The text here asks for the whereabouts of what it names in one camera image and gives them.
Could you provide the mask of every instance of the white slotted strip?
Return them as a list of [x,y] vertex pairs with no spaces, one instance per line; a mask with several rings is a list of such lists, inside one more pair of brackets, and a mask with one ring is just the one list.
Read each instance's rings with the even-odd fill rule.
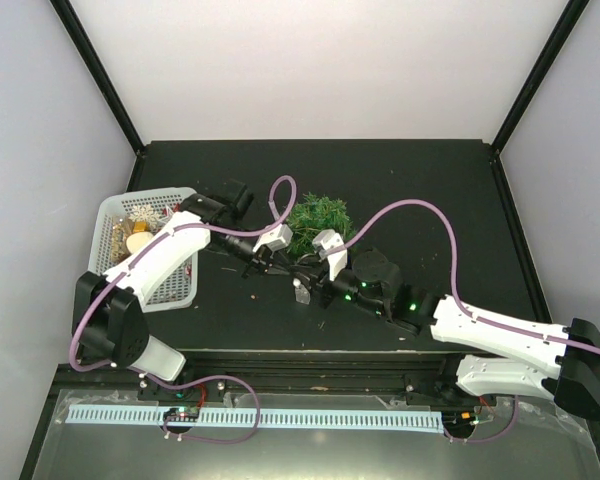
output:
[[[174,407],[139,405],[71,405],[66,423],[97,425],[162,425],[164,413]],[[255,408],[205,407],[198,420],[170,421],[169,426],[250,428]],[[393,430],[442,433],[439,412],[368,410],[306,410],[263,408],[259,428]]]

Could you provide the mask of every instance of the white basket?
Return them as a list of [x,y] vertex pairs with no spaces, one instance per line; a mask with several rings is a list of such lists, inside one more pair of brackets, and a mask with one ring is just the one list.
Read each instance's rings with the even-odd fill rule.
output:
[[[115,265],[111,261],[111,229],[114,217],[131,214],[134,206],[151,205],[156,211],[162,211],[167,206],[173,208],[175,204],[182,202],[194,193],[196,193],[195,190],[189,187],[158,188],[123,193],[107,198],[98,210],[98,219],[89,255],[89,270],[102,275]],[[186,270],[189,266],[191,274],[187,275]],[[143,311],[157,312],[191,305],[196,296],[197,272],[198,254],[195,253],[158,287]]]

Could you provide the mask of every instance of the black tabletop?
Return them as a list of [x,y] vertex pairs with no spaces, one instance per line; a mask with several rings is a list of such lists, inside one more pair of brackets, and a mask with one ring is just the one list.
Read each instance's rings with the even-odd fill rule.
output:
[[[455,229],[463,300],[535,319],[489,162],[489,148],[478,140],[164,141],[149,145],[135,188],[190,186],[204,194],[228,179],[245,182],[256,195],[245,218],[253,228],[271,223],[267,196],[283,174],[296,179],[300,195],[345,200],[357,228],[388,203],[421,198]],[[287,198],[281,187],[280,209]],[[361,243],[398,264],[407,283],[450,292],[449,240],[427,210],[393,211]],[[467,350],[426,334],[412,340],[344,301],[326,310],[298,304],[288,277],[245,280],[242,268],[231,257],[201,252],[193,305],[149,314],[151,332],[181,350]]]

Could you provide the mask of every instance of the green plant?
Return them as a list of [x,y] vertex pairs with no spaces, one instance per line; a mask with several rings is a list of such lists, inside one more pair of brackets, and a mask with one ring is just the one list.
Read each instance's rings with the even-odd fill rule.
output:
[[288,251],[295,258],[314,252],[311,241],[322,230],[335,230],[342,235],[345,242],[356,234],[344,201],[318,197],[313,193],[306,194],[304,202],[293,207],[287,224],[293,230]]

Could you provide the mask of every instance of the robotic arm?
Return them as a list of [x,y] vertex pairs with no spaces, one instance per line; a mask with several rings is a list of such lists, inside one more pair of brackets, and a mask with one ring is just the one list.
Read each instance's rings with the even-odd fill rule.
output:
[[[600,333],[585,320],[570,328],[519,320],[468,305],[464,310],[451,296],[437,297],[404,284],[400,269],[375,249],[349,259],[342,237],[333,230],[313,241],[315,255],[292,262],[285,255],[292,232],[281,224],[257,238],[192,228],[210,224],[240,230],[238,224],[253,195],[242,184],[231,184],[223,196],[194,194],[151,243],[103,276],[85,273],[76,287],[74,331],[93,299],[113,279],[117,285],[97,308],[79,341],[91,353],[120,367],[175,380],[184,356],[149,334],[142,308],[156,288],[188,257],[211,244],[243,260],[243,276],[251,272],[293,277],[296,300],[317,301],[326,308],[336,298],[355,304],[416,336],[429,330],[435,340],[453,342],[492,354],[464,355],[450,376],[458,394],[528,395],[553,399],[564,410],[600,420],[600,355],[555,341],[573,340],[600,348]],[[494,328],[480,317],[504,325]],[[522,336],[518,330],[537,332]],[[416,386],[439,394],[431,385]]]

